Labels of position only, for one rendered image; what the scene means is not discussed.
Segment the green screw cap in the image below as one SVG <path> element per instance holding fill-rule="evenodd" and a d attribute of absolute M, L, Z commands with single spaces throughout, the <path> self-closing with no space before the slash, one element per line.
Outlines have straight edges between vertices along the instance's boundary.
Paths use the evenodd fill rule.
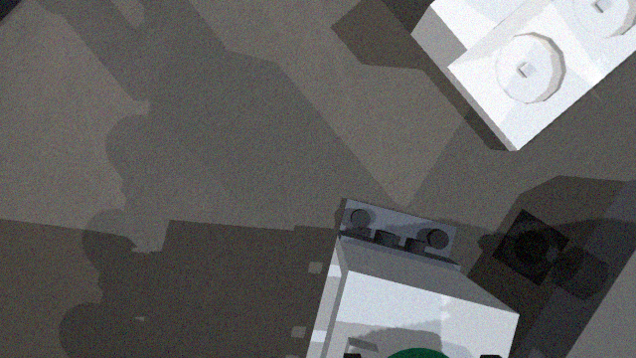
<path fill-rule="evenodd" d="M 445 354 L 428 348 L 408 348 L 396 352 L 388 358 L 449 358 Z"/>

